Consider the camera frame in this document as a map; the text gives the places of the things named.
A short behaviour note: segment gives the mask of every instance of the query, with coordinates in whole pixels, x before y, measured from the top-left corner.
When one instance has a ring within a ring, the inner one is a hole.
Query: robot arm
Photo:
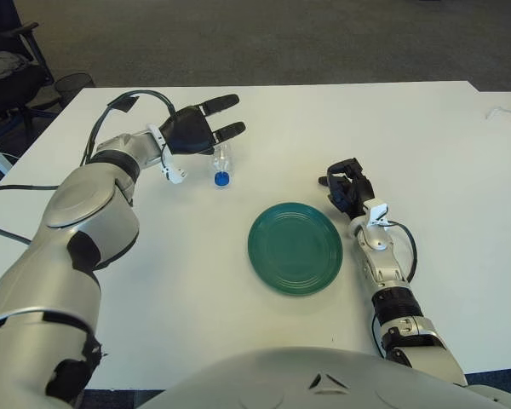
[[[447,382],[467,385],[462,368],[432,321],[424,317],[393,254],[393,241],[387,232],[391,226],[386,218],[388,205],[375,198],[358,161],[352,158],[333,164],[319,182],[330,188],[331,203],[350,217],[348,230],[357,242],[356,252],[381,325],[386,358]]]
[[[242,123],[212,132],[205,119],[237,102],[216,98],[161,129],[116,136],[59,186],[32,243],[0,279],[0,407],[69,407],[79,395],[101,358],[94,271],[136,241],[131,206],[141,170],[161,163],[169,178],[172,154],[212,151],[240,134]]]

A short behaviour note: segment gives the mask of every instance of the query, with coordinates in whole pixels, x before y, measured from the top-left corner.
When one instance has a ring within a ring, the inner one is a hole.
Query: wastebasket
[[[55,81],[55,91],[60,95],[60,106],[66,107],[83,88],[94,88],[93,78],[85,72],[67,75]]]

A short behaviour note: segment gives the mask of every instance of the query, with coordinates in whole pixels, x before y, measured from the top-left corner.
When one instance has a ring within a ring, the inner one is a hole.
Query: white table
[[[214,189],[207,158],[181,157],[190,172],[174,186],[158,167],[135,192],[136,246],[99,272],[97,337],[109,355],[94,389],[167,389],[229,355],[305,345],[369,354],[372,309],[349,256],[343,216],[317,183],[328,165],[356,157],[389,216],[419,247],[412,286],[422,310],[466,372],[511,367],[511,93],[465,82],[157,89],[180,108],[237,93],[240,104],[214,129],[247,125],[232,143],[232,185]],[[94,121],[125,89],[85,89],[48,127],[3,183],[60,183],[79,163]],[[99,140],[160,123],[166,110],[143,96],[114,112]],[[31,236],[51,193],[0,193],[0,226]],[[267,207],[298,201],[323,211],[343,237],[336,280],[310,297],[267,288],[246,240]],[[411,262],[394,233],[400,262]],[[0,275],[24,250],[0,237]]]

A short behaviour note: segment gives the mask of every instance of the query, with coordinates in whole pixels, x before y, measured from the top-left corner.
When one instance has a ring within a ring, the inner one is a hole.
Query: teal ceramic plate
[[[322,290],[337,276],[342,242],[335,226],[318,210],[282,203],[255,219],[248,254],[265,283],[284,294],[306,296]]]

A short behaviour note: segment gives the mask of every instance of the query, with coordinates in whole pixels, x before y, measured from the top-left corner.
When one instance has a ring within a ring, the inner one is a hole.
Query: black cable
[[[161,165],[163,166],[163,169],[166,167],[165,164],[164,164],[164,159],[163,159],[163,153],[164,153],[164,149],[167,147],[167,144],[165,142],[165,144],[163,145],[163,147],[161,148]]]
[[[58,186],[37,186],[37,185],[2,185],[0,190],[55,190]],[[17,240],[24,245],[29,245],[31,241],[26,237],[8,232],[0,228],[0,235],[8,239]]]
[[[416,249],[416,242],[415,238],[413,237],[411,231],[405,224],[401,224],[399,222],[393,222],[391,220],[388,220],[388,224],[381,225],[385,228],[392,228],[397,226],[398,228],[401,228],[407,237],[409,238],[409,242],[411,243],[411,250],[412,250],[412,264],[411,264],[411,270],[409,271],[409,275],[407,276],[407,282],[411,282],[412,279],[415,277],[416,273],[416,265],[418,264],[418,250]]]
[[[165,95],[163,95],[157,91],[152,91],[150,89],[137,89],[134,91],[128,91],[128,92],[122,93],[115,100],[113,100],[112,102],[110,102],[108,104],[108,106],[106,107],[106,109],[104,110],[102,115],[100,115],[99,118],[96,120],[95,125],[93,126],[93,129],[91,130],[91,133],[89,134],[89,139],[87,140],[87,144],[85,145],[85,150],[83,151],[82,160],[79,164],[80,166],[87,164],[89,162],[89,160],[91,159],[91,156],[93,154],[93,149],[95,148],[96,136],[98,135],[100,127],[102,126],[102,123],[104,122],[104,119],[106,119],[108,113],[112,109],[114,109],[114,106],[116,106],[116,104],[118,104],[118,102],[120,102],[121,100],[124,100],[125,98],[129,98],[129,97],[131,97],[133,95],[137,95],[137,94],[147,94],[147,95],[155,96],[156,98],[158,98],[159,100],[164,102],[164,104],[167,106],[167,108],[169,110],[170,116],[172,118],[175,117],[176,110],[175,110],[172,102],[170,102],[169,98],[167,98]]]
[[[416,249],[415,238],[413,237],[411,231],[405,224],[401,224],[399,222],[393,222],[391,220],[388,220],[388,224],[381,224],[380,226],[383,226],[384,228],[393,228],[393,227],[401,228],[405,232],[407,237],[409,238],[409,242],[411,243],[411,250],[412,250],[412,264],[411,264],[411,270],[409,272],[409,275],[407,276],[407,282],[410,283],[412,281],[412,279],[415,277],[416,265],[418,264],[418,250]],[[376,321],[376,314],[373,314],[373,320],[371,321],[371,335],[373,336],[373,342],[375,343],[376,350],[378,351],[381,358],[384,358],[384,354],[381,351],[381,347],[379,346],[378,341],[376,340],[375,321]]]

